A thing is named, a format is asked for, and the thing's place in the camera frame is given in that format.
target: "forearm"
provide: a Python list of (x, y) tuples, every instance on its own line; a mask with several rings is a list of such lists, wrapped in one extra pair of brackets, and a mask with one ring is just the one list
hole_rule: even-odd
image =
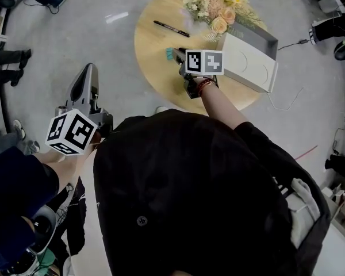
[(223, 122), (233, 130), (240, 124), (248, 121), (215, 85), (204, 87), (201, 98), (207, 114)]

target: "orange rose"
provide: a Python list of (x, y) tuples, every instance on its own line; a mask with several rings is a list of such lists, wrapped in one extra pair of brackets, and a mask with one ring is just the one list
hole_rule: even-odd
[(222, 34), (228, 29), (228, 24), (222, 17), (219, 16), (212, 21), (211, 28), (213, 31)]
[(229, 24), (232, 25), (235, 21), (236, 13), (232, 7), (226, 7), (220, 11), (220, 16)]

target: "black shoe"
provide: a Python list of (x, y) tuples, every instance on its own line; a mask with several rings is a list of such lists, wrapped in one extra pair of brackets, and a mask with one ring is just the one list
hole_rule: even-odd
[(21, 63), (19, 64), (19, 69), (23, 70), (27, 65), (28, 59), (32, 56), (32, 51), (28, 49), (27, 51), (22, 51)]
[(24, 74), (23, 70), (18, 71), (18, 75), (17, 75), (16, 79), (11, 80), (11, 83), (10, 83), (11, 87), (15, 87), (16, 85), (18, 85), (19, 80), (23, 77), (23, 74)]

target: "round wooden table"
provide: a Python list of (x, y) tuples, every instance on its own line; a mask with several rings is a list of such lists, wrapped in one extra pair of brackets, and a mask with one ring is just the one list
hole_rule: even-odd
[[(206, 114), (202, 100), (190, 99), (184, 90), (184, 80), (179, 75), (180, 66), (174, 60), (167, 60), (166, 48), (216, 50), (217, 43), (205, 41), (201, 34), (187, 38), (154, 24), (154, 20), (157, 20), (187, 32), (181, 9), (183, 0), (152, 0), (145, 7), (134, 35), (136, 57), (142, 73), (159, 94), (182, 109)], [(258, 25), (266, 29), (262, 21)], [(251, 105), (260, 96), (258, 92), (227, 76), (217, 76), (217, 79), (220, 90), (239, 110)]]

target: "black and white pattern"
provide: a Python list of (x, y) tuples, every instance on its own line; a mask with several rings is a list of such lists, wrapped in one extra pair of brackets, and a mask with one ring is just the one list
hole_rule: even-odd
[(223, 54), (217, 52), (205, 52), (205, 72), (222, 72)]
[(77, 146), (81, 150), (85, 150), (94, 126), (80, 115), (76, 115), (71, 123), (68, 132), (65, 135), (65, 140)]
[(190, 72), (201, 72), (201, 53), (187, 52), (187, 70)]
[(76, 152), (74, 149), (64, 145), (63, 143), (55, 143), (55, 144), (51, 144), (50, 146), (53, 147), (54, 149), (64, 153), (65, 155), (78, 154), (78, 152)]
[(54, 119), (52, 126), (51, 126), (51, 129), (50, 129), (50, 133), (47, 137), (47, 141), (60, 138), (60, 134), (61, 134), (62, 129), (64, 127), (66, 117), (67, 117), (67, 115), (63, 115), (63, 116), (60, 116), (60, 117)]

